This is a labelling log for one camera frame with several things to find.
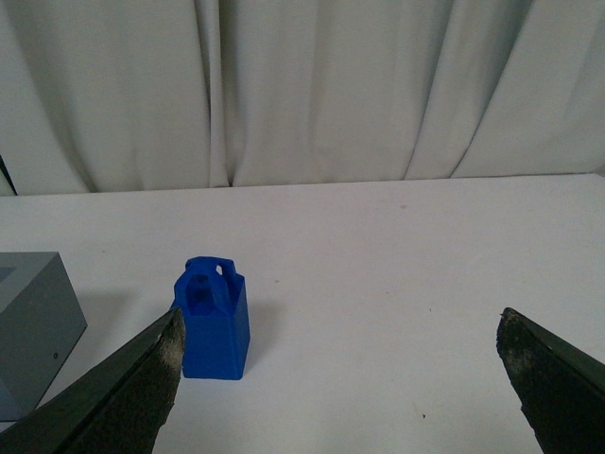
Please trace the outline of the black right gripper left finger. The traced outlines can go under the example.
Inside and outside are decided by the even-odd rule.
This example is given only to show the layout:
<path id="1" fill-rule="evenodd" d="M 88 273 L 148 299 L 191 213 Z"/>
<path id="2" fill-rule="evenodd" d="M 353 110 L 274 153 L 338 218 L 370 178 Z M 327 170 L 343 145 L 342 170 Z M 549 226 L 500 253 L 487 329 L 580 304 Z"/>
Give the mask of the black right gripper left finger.
<path id="1" fill-rule="evenodd" d="M 173 308 L 1 434 L 4 453 L 149 453 L 175 402 L 185 327 Z"/>

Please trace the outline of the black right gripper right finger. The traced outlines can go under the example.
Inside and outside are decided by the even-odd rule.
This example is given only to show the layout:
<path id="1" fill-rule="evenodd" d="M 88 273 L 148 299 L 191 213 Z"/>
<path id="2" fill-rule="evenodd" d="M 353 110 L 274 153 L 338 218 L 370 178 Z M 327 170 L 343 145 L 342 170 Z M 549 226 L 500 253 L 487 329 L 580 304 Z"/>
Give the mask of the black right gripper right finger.
<path id="1" fill-rule="evenodd" d="M 544 453 L 604 451 L 604 364 L 511 307 L 496 350 Z"/>

